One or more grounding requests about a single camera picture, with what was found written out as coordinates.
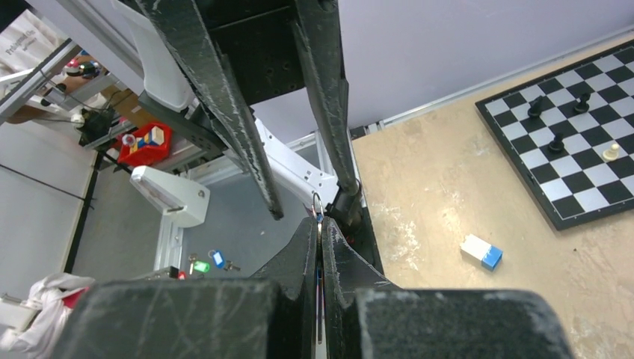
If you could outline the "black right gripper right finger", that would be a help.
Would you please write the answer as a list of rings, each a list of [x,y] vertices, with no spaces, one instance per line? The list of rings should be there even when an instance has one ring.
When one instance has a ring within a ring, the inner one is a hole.
[[[518,289],[402,289],[321,223],[329,358],[572,358],[554,310]]]

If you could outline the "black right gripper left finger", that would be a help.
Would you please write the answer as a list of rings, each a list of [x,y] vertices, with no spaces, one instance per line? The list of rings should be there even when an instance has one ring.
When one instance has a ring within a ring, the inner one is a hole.
[[[313,358],[317,223],[248,278],[126,280],[79,300],[54,358]]]

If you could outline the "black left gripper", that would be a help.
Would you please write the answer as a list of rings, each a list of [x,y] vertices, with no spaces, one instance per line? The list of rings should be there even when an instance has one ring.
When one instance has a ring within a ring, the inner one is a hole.
[[[278,0],[137,4],[227,131],[274,219],[283,218],[283,206],[248,105],[305,85],[339,186],[347,194],[358,192],[337,1],[294,1],[294,9]]]

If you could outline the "silver key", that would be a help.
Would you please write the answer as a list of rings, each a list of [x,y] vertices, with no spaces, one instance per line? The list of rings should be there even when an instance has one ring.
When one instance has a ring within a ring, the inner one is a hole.
[[[321,345],[323,342],[323,321],[324,321],[324,269],[323,269],[323,258],[322,258],[322,222],[319,221],[317,224],[317,252],[316,252],[316,280],[317,280],[317,304],[318,304],[318,314],[317,314],[317,344]]]

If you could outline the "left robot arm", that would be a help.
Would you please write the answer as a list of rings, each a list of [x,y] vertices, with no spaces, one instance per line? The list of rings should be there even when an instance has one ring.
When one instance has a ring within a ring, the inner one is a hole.
[[[307,206],[319,194],[343,233],[363,222],[348,131],[348,82],[337,1],[32,1],[105,60],[152,119],[202,155],[227,154],[273,218],[279,186]],[[297,169],[253,107],[307,92],[330,161]]]

